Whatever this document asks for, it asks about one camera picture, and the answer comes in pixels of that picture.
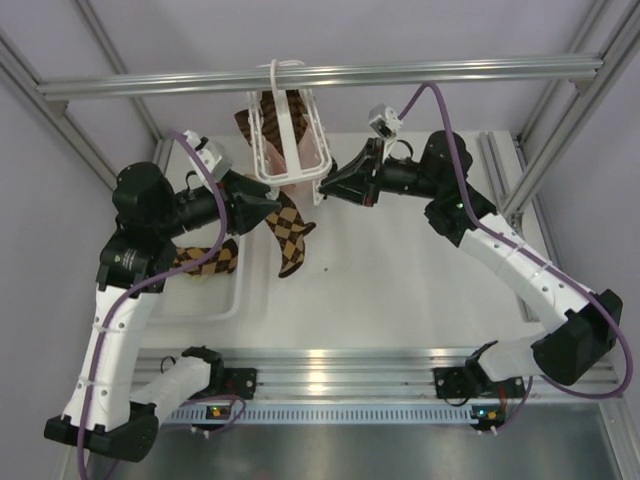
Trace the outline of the white plastic sock hanger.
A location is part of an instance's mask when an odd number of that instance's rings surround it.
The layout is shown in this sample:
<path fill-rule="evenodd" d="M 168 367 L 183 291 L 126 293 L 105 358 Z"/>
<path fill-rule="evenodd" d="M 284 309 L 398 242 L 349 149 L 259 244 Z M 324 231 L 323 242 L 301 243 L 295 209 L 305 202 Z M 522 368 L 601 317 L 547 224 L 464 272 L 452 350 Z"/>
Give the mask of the white plastic sock hanger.
<path fill-rule="evenodd" d="M 261 100 L 266 93 L 273 99 L 273 111 L 275 112 L 274 124 L 277 126 L 277 141 L 273 143 L 276 149 L 284 156 L 287 174 L 291 179 L 315 177 L 315 173 L 303 170 L 300 166 L 297 144 L 301 140 L 307 128 L 310 128 L 314 137 L 315 145 L 322 157 L 322 164 L 327 163 L 332 168 L 333 160 L 329 149 L 329 144 L 325 137 L 325 129 L 322 125 L 317 109 L 315 96 L 308 88 L 300 88 L 298 93 L 305 111 L 302 117 L 306 127 L 300 129 L 294 126 L 293 108 L 290 106 L 288 93 L 292 90 L 287 87 L 282 80 L 278 80 L 276 75 L 284 71 L 287 67 L 302 67 L 304 63 L 299 60 L 272 60 L 271 63 L 261 65 L 259 71 L 267 75 L 267 87 L 263 91 L 250 91 L 247 93 L 248 110 L 250 114 L 253 145 L 254 173 L 258 180 L 267 184 L 265 179 L 268 171 L 264 155 L 264 139 L 267 139 L 264 128 L 270 123 L 265 109 L 261 106 Z"/>

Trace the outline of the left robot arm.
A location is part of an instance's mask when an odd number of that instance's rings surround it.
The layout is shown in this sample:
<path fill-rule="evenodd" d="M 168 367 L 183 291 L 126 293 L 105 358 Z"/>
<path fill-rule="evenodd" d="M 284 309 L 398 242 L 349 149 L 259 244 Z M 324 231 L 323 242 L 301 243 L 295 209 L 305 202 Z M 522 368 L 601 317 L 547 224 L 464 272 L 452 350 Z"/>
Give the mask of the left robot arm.
<path fill-rule="evenodd" d="M 107 458 L 139 462 L 161 424 L 183 403 L 225 388 L 220 353 L 190 347 L 165 373 L 133 391 L 132 379 L 146 324 L 168 274 L 178 271 L 174 238 L 213 222 L 220 235 L 243 235 L 280 207 L 270 188 L 228 171 L 213 190 L 175 192 L 149 162 L 125 168 L 112 195 L 116 230 L 100 254 L 95 313 L 84 362 L 71 399 L 50 418 L 47 439 Z"/>

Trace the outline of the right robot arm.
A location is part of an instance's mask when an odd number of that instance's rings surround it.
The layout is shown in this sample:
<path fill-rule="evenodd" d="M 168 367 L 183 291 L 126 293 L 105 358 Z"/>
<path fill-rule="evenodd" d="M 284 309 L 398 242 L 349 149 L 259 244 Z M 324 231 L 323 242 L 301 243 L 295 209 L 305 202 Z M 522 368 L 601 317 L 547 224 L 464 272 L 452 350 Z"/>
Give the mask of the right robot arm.
<path fill-rule="evenodd" d="M 366 207 L 383 193 L 426 199 L 431 228 L 509 287 L 544 330 L 490 341 L 470 355 L 463 371 L 473 393 L 490 396 L 503 381 L 523 376 L 540 376 L 568 393 L 620 343 L 622 299 L 610 289 L 596 293 L 578 283 L 510 226 L 468 183 L 473 159 L 458 134 L 432 133 L 417 161 L 383 153 L 381 139 L 368 139 L 351 162 L 322 180 L 320 193 Z"/>

